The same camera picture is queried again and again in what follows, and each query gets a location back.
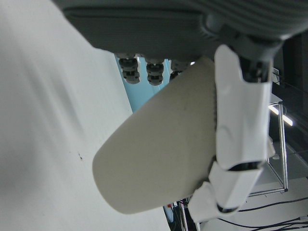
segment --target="light blue wall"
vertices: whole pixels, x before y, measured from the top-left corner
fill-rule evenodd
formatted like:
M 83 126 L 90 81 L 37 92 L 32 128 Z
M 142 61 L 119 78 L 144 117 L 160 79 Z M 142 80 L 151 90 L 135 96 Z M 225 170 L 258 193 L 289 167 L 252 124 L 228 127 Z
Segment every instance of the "light blue wall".
M 118 58 L 116 58 L 117 64 L 120 69 L 121 77 L 124 83 L 124 87 L 128 96 L 128 100 L 133 113 L 137 111 L 143 104 L 145 104 L 151 97 L 158 93 L 164 86 L 169 83 L 169 62 L 164 61 L 163 83 L 159 86 L 152 86 L 147 80 L 146 61 L 144 58 L 139 58 L 140 61 L 140 83 L 129 84 L 123 79 L 122 70 L 120 68 Z

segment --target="metal rod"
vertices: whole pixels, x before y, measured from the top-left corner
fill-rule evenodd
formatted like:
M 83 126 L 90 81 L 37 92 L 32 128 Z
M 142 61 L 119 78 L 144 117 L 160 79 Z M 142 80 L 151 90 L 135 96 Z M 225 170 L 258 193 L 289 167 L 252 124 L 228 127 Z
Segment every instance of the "metal rod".
M 281 179 L 281 177 L 279 176 L 279 174 L 276 172 L 276 170 L 274 169 L 273 165 L 271 165 L 271 163 L 268 163 L 270 169 L 272 170 L 272 172 L 275 174 L 275 176 L 278 178 L 279 182 L 281 183 L 281 185 L 283 186 L 284 188 L 284 182 L 283 180 Z
M 271 189 L 271 190 L 264 190 L 260 192 L 253 192 L 249 196 L 259 196 L 264 194 L 270 194 L 270 193 L 278 193 L 278 192 L 284 192 L 284 187 L 278 188 L 278 189 Z
M 284 189 L 288 189 L 287 151 L 285 148 L 285 134 L 284 134 L 282 102 L 278 104 L 278 111 L 279 111 L 278 120 L 279 120 L 279 135 L 280 135 L 280 152 L 282 156 L 283 186 L 284 186 Z
M 182 210 L 182 217 L 183 217 L 184 228 L 185 228 L 185 231 L 188 231 L 188 226 L 187 226 L 187 221 L 186 221 L 184 205 L 181 202 L 179 202 L 179 204 L 180 204 L 180 207 L 181 207 L 181 210 Z

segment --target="white wall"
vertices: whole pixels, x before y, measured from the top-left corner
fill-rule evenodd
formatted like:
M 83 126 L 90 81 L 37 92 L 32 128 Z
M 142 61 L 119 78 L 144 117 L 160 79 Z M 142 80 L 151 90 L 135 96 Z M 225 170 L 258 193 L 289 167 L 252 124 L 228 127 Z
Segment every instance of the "white wall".
M 0 230 L 167 230 L 162 209 L 119 214 L 94 184 L 96 151 L 130 114 L 112 54 L 47 0 L 0 0 Z

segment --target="white cylindrical object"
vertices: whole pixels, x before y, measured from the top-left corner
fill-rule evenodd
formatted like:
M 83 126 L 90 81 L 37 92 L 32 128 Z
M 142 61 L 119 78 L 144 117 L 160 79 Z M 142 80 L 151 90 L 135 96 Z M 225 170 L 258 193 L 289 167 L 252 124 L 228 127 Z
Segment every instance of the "white cylindrical object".
M 215 150 L 214 63 L 201 58 L 128 118 L 93 160 L 104 199 L 131 214 L 191 195 Z

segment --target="robotic hand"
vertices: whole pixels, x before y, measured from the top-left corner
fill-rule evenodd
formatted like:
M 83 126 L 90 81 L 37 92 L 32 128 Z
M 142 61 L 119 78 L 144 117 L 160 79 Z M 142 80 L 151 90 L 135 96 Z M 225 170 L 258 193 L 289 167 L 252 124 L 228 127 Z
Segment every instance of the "robotic hand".
M 308 28 L 308 2 L 54 2 L 91 45 L 121 58 L 131 83 L 140 81 L 136 54 L 146 58 L 153 85 L 163 81 L 163 59 L 186 67 L 215 54 L 215 74 L 208 62 L 203 62 L 206 68 L 197 63 L 194 70 L 188 68 L 97 153 L 94 178 L 107 202 L 120 212 L 135 213 L 195 190 L 189 203 L 194 221 L 236 212 L 267 159 L 272 59 L 284 40 Z M 213 75 L 216 100 L 208 93 L 215 88 Z M 190 83 L 189 78 L 200 84 Z M 204 110 L 206 106 L 217 107 L 216 131 L 214 111 Z M 178 168 L 168 168 L 170 163 Z M 172 183 L 176 178 L 183 179 L 182 186 Z

